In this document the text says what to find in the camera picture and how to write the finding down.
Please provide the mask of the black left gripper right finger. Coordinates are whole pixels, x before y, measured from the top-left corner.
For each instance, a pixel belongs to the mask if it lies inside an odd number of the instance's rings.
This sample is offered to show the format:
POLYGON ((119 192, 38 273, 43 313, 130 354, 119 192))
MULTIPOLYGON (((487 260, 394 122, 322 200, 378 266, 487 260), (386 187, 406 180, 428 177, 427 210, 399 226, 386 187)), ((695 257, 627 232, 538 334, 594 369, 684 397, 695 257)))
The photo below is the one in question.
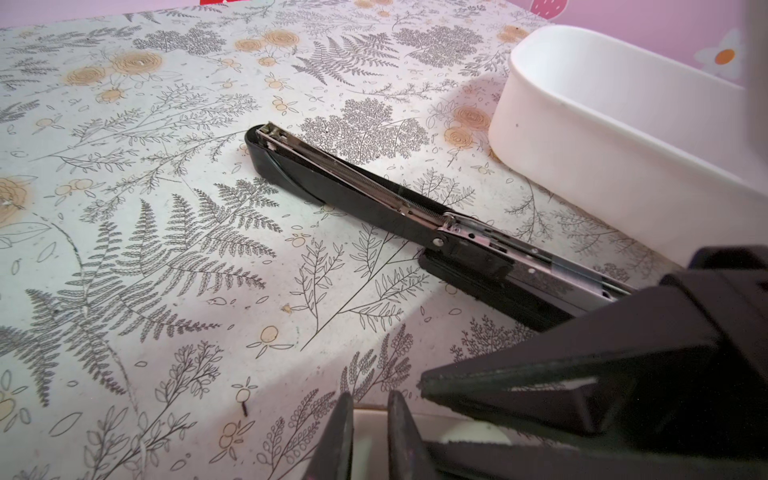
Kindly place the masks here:
POLYGON ((437 479, 429 452, 421 438, 404 396, 390 391, 387 403, 389 478, 394 480, 437 479))

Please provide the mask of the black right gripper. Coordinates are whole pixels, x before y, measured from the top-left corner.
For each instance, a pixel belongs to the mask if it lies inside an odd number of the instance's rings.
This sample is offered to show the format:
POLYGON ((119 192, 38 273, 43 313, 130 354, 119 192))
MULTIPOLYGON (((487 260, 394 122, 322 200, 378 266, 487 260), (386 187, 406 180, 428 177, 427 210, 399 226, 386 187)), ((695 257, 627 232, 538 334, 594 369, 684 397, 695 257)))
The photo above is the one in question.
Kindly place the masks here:
POLYGON ((661 283, 428 370, 421 395, 550 438, 651 438, 666 427, 679 451, 766 460, 766 247, 702 248, 661 283))

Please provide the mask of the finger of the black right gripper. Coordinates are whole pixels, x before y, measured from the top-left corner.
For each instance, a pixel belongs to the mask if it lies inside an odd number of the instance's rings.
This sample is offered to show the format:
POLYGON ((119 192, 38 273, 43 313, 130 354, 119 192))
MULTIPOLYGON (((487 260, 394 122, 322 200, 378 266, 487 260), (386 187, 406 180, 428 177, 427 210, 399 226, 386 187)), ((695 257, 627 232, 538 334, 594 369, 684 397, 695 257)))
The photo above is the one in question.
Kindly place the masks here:
POLYGON ((759 461, 611 454, 542 446, 428 442, 435 468, 461 479, 765 479, 759 461))

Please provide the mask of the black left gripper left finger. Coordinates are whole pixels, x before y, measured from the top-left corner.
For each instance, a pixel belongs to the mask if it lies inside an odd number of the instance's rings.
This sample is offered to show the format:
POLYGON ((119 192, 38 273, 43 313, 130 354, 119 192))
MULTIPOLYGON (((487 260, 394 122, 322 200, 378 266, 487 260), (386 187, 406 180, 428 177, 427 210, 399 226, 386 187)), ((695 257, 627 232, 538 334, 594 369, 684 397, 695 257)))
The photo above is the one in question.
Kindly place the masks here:
POLYGON ((344 392, 331 412, 323 434, 303 475, 304 480, 349 480, 354 441, 354 402, 344 392))

